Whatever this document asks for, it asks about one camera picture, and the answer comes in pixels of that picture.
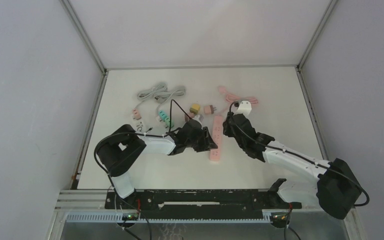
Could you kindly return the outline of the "green charger plug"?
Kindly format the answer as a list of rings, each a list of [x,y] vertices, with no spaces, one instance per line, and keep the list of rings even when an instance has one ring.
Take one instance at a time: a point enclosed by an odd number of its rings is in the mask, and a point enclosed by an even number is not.
[[[166,124],[167,128],[171,129],[174,127],[174,121],[170,117],[166,117],[163,121]]]

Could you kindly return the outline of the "pink power strip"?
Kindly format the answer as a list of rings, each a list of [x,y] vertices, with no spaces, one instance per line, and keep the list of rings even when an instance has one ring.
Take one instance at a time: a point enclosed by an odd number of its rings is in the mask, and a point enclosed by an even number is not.
[[[215,115],[213,118],[211,137],[217,148],[210,150],[209,159],[213,163],[218,163],[222,153],[223,120],[221,115]]]

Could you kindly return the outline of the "white power strip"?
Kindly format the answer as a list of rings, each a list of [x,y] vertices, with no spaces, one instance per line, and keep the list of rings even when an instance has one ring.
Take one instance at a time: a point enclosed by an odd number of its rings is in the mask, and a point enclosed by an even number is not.
[[[140,120],[135,120],[134,121],[134,126],[135,126],[135,129],[137,132],[141,132],[141,133],[144,133],[147,129],[146,129],[146,125],[144,124],[144,122],[140,119]]]

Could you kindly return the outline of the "pink USB charger plug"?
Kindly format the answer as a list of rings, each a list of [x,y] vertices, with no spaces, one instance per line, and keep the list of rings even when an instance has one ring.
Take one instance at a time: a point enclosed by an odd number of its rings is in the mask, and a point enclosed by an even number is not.
[[[136,121],[139,121],[142,119],[142,116],[137,108],[134,108],[132,110],[132,118]]]

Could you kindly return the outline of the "teal charger plug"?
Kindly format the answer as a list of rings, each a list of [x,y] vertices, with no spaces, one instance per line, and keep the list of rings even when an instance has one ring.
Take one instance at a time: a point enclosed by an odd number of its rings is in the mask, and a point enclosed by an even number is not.
[[[160,110],[158,112],[159,117],[161,118],[162,121],[165,121],[169,116],[164,110]]]

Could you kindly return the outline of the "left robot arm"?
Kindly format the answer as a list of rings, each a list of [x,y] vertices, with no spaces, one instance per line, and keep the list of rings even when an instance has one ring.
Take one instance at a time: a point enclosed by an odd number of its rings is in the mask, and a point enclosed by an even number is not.
[[[209,129],[194,119],[162,135],[135,131],[131,125],[124,124],[96,145],[93,157],[117,193],[118,204],[129,209],[135,205],[137,196],[128,171],[139,156],[174,156],[187,148],[200,153],[215,150],[218,145]]]

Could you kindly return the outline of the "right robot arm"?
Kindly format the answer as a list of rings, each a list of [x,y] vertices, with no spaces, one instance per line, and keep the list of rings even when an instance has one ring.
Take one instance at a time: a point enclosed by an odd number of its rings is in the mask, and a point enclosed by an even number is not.
[[[292,181],[283,181],[269,194],[269,203],[275,208],[292,202],[315,205],[330,216],[343,220],[352,208],[359,206],[357,200],[361,195],[366,197],[362,206],[370,201],[367,191],[344,160],[336,158],[329,161],[305,156],[274,137],[257,132],[242,113],[227,113],[223,134],[234,138],[248,157],[277,165],[309,181],[302,188]]]

